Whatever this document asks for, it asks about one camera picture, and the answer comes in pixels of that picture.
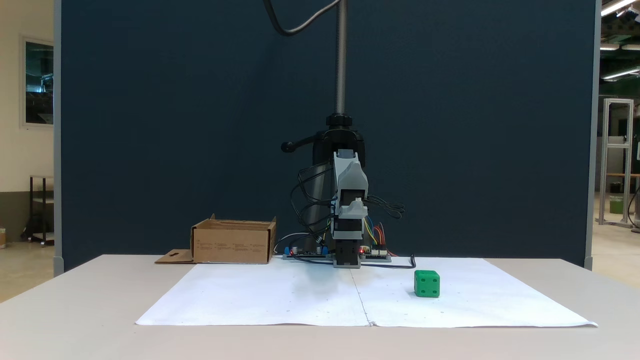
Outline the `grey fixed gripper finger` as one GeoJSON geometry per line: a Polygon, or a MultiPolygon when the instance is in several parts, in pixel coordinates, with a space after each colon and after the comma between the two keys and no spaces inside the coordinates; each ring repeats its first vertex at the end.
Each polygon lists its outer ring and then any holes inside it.
{"type": "Polygon", "coordinates": [[[356,197],[349,205],[342,206],[342,218],[348,220],[362,220],[368,216],[366,207],[361,197],[356,197]]]}

